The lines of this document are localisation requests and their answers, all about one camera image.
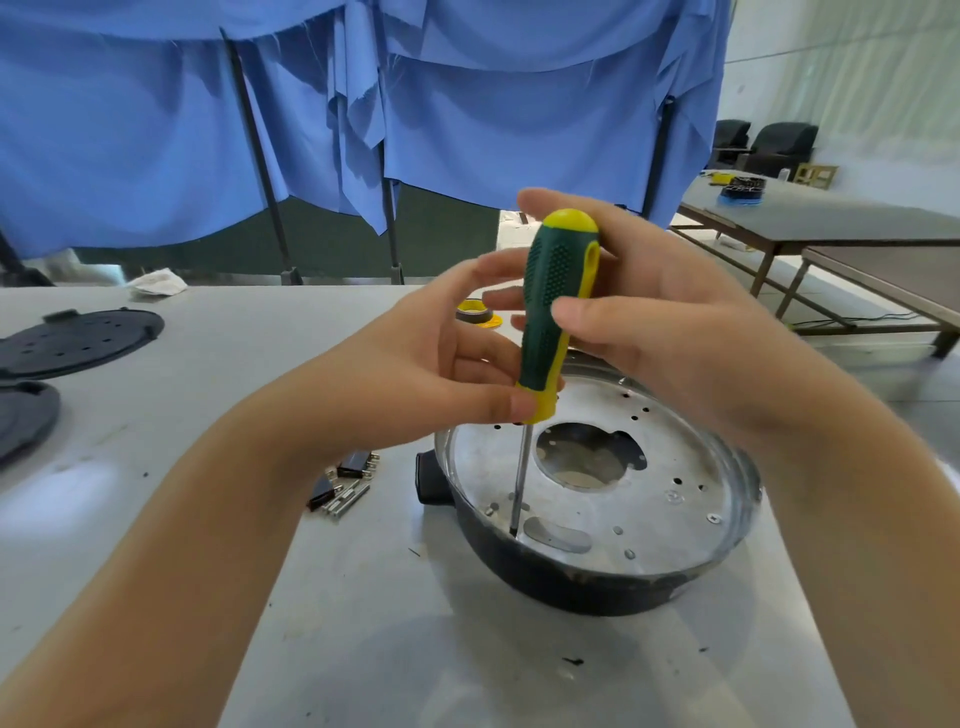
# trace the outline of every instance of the black round cover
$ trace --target black round cover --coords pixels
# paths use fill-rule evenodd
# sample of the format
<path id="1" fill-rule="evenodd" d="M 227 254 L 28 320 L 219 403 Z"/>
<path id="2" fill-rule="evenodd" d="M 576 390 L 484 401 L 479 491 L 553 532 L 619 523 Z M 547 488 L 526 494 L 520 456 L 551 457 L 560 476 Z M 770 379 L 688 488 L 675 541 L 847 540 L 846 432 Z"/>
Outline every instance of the black round cover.
<path id="1" fill-rule="evenodd" d="M 60 394 L 49 384 L 0 384 L 0 468 L 46 440 L 59 414 Z"/>
<path id="2" fill-rule="evenodd" d="M 105 364 L 156 339 L 163 319 L 120 308 L 43 317 L 42 324 L 0 340 L 0 379 L 48 379 Z"/>

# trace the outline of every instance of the screwdriver handle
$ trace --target screwdriver handle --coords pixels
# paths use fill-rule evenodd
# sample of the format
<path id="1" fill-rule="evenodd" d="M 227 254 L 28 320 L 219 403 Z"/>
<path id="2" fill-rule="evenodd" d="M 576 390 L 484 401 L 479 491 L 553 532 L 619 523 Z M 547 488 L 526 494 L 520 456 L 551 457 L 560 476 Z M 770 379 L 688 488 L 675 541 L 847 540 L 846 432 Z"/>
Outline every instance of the screwdriver handle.
<path id="1" fill-rule="evenodd" d="M 570 335 L 553 320 L 550 305 L 560 296 L 589 298 L 600 262 L 598 229 L 579 209 L 559 209 L 543 219 L 527 257 L 523 300 L 520 379 L 516 386 L 537 397 L 537 413 L 525 425 L 542 422 L 557 411 L 557 379 Z"/>

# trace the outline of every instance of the table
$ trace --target table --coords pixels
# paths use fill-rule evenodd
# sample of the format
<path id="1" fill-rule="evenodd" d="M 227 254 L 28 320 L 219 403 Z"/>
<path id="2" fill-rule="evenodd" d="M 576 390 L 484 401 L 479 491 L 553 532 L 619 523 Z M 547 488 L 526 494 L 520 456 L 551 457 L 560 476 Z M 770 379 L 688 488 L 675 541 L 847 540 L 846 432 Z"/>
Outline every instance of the table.
<path id="1" fill-rule="evenodd" d="M 933 356 L 946 358 L 960 341 L 960 248 L 805 248 L 804 262 L 780 302 L 783 318 L 811 265 L 856 283 L 894 303 L 906 306 L 938 324 L 799 328 L 803 336 L 849 333 L 939 331 Z"/>
<path id="2" fill-rule="evenodd" d="M 141 305 L 166 320 L 155 342 L 51 380 L 61 421 L 0 473 L 0 677 L 206 427 L 406 290 L 190 288 Z M 51 311 L 125 304 L 123 289 L 0 289 L 0 336 Z M 414 458 L 431 447 L 384 450 L 371 492 L 339 523 L 304 512 L 223 726 L 853 726 L 766 504 L 677 601 L 578 617 L 511 590 L 452 509 L 417 502 Z"/>
<path id="3" fill-rule="evenodd" d="M 673 225 L 670 229 L 730 265 L 755 274 L 750 289 L 754 296 L 759 294 L 764 283 L 786 293 L 785 286 L 767 278 L 774 258 L 777 255 L 799 255 L 808 245 L 960 246 L 960 218 L 918 207 L 885 205 L 770 179 L 760 205 L 731 206 L 717 202 L 720 189 L 719 186 L 710 186 L 706 177 L 694 180 L 686 190 L 678 212 L 698 224 Z M 684 232 L 703 228 L 717 231 L 717 237 L 726 234 L 763 251 L 760 267 L 753 270 Z M 806 296 L 795 292 L 794 298 L 834 321 L 846 323 L 842 317 Z"/>

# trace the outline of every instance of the white table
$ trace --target white table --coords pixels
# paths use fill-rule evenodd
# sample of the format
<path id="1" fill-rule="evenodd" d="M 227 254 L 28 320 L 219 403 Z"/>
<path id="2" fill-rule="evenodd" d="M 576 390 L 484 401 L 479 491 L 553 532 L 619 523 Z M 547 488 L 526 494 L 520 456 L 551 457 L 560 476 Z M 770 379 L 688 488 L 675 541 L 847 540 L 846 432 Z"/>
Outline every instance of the white table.
<path id="1" fill-rule="evenodd" d="M 166 320 L 154 343 L 51 380 L 57 428 L 0 474 L 0 677 L 207 426 L 403 292 L 191 288 L 140 306 Z M 0 337 L 52 311 L 125 304 L 115 288 L 0 289 Z M 431 447 L 385 450 L 340 523 L 304 515 L 222 725 L 852 726 L 766 504 L 744 544 L 673 604 L 578 617 L 514 592 L 452 509 L 417 502 L 414 457 Z"/>

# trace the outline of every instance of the hand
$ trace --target hand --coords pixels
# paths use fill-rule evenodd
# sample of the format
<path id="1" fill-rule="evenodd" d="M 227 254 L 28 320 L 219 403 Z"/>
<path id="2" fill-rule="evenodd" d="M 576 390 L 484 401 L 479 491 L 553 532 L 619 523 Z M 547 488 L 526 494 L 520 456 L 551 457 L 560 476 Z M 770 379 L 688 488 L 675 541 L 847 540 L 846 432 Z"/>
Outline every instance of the hand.
<path id="1" fill-rule="evenodd" d="M 463 423 L 527 419 L 536 402 L 514 386 L 519 347 L 454 314 L 472 291 L 505 280 L 466 260 L 254 397 L 283 403 L 293 455 L 386 448 Z"/>
<path id="2" fill-rule="evenodd" d="M 600 229 L 594 298 L 557 299 L 556 322 L 573 346 L 601 356 L 658 397 L 732 443 L 753 450 L 771 436 L 819 422 L 837 389 L 858 390 L 840 370 L 770 316 L 731 276 L 682 239 L 615 206 L 526 189 L 519 208 L 542 219 L 563 207 Z M 483 275 L 523 276 L 526 249 L 479 258 Z M 484 295 L 522 310 L 522 288 Z M 523 316 L 513 324 L 523 328 Z"/>

